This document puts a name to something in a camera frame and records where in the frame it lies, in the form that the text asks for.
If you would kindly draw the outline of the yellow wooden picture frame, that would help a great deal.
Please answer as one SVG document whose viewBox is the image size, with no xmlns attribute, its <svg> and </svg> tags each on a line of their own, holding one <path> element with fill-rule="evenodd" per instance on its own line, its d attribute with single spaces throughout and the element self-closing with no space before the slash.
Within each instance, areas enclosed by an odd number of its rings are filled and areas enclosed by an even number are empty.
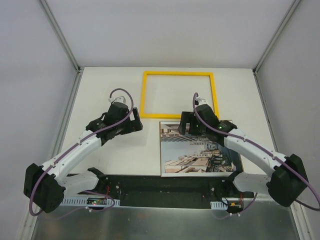
<svg viewBox="0 0 320 240">
<path fill-rule="evenodd" d="M 156 71 L 143 73 L 140 116 L 145 119 L 179 119 L 192 110 L 194 93 L 207 100 L 219 116 L 215 77 L 212 72 Z"/>
</svg>

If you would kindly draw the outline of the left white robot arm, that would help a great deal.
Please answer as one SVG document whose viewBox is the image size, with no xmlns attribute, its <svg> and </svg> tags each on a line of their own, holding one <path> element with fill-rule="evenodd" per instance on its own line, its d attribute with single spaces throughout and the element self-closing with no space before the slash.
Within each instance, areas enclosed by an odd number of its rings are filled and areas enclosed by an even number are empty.
<svg viewBox="0 0 320 240">
<path fill-rule="evenodd" d="M 36 204 L 41 212 L 54 211 L 65 198 L 85 191 L 99 195 L 105 191 L 104 174 L 95 167 L 69 176 L 88 155 L 119 135 L 143 129 L 138 109 L 114 102 L 107 112 L 92 120 L 75 143 L 41 165 L 31 164 L 25 172 L 23 193 L 29 199 L 29 213 Z"/>
</svg>

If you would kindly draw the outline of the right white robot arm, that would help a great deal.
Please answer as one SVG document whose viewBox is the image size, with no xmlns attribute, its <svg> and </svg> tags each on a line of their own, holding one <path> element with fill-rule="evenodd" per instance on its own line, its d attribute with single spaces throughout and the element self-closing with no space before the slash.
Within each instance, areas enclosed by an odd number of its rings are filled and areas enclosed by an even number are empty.
<svg viewBox="0 0 320 240">
<path fill-rule="evenodd" d="M 207 104 L 196 106 L 194 112 L 183 111 L 178 131 L 181 135 L 189 133 L 208 138 L 263 170 L 265 175 L 239 171 L 231 174 L 225 184 L 225 192 L 230 197 L 237 197 L 242 192 L 268 194 L 281 206 L 289 207 L 307 187 L 308 177 L 299 156 L 267 150 L 247 137 L 235 124 L 218 120 Z"/>
</svg>

